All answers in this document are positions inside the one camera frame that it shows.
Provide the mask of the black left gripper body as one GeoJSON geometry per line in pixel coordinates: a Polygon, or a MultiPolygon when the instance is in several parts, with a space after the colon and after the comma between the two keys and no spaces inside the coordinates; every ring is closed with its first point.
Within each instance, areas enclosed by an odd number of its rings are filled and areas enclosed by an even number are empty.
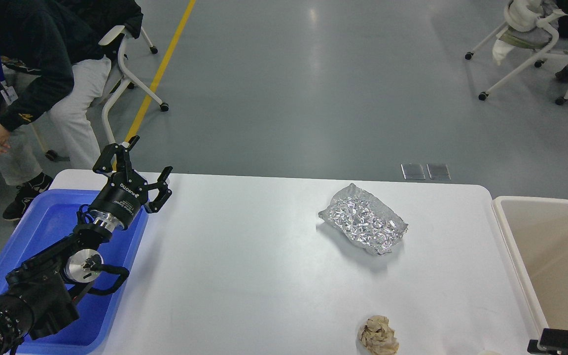
{"type": "Polygon", "coordinates": [[[113,215],[122,225],[132,224],[146,202],[148,182],[135,172],[113,173],[90,205],[90,211],[113,215]]]}

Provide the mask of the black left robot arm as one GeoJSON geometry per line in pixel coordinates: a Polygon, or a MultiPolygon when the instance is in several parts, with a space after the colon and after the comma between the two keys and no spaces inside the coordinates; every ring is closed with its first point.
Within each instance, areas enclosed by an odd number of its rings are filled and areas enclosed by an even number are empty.
{"type": "Polygon", "coordinates": [[[116,293],[129,277],[123,266],[99,254],[116,231],[126,231],[141,210],[156,213],[172,194],[164,168],[148,182],[133,167],[129,153],[140,137],[108,144],[93,166],[107,177],[92,203],[81,205],[72,233],[20,263],[6,275],[0,294],[0,355],[15,354],[26,336],[54,335],[79,319],[77,304],[88,295],[116,293]]]}

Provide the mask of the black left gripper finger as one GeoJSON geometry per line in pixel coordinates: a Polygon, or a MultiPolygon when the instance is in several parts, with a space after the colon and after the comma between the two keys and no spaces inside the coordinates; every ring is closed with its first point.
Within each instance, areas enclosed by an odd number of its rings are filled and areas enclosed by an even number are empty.
{"type": "Polygon", "coordinates": [[[158,193],[156,197],[151,200],[147,201],[144,204],[144,209],[146,213],[156,213],[159,212],[162,207],[165,205],[166,201],[172,195],[172,190],[169,188],[168,178],[171,175],[171,171],[173,170],[172,166],[166,166],[163,171],[161,171],[158,179],[154,183],[146,184],[144,186],[145,191],[152,191],[157,190],[158,193]]]}
{"type": "Polygon", "coordinates": [[[139,139],[140,136],[133,136],[128,141],[106,145],[93,165],[92,171],[106,176],[113,172],[133,172],[135,169],[132,166],[130,152],[139,139]]]}

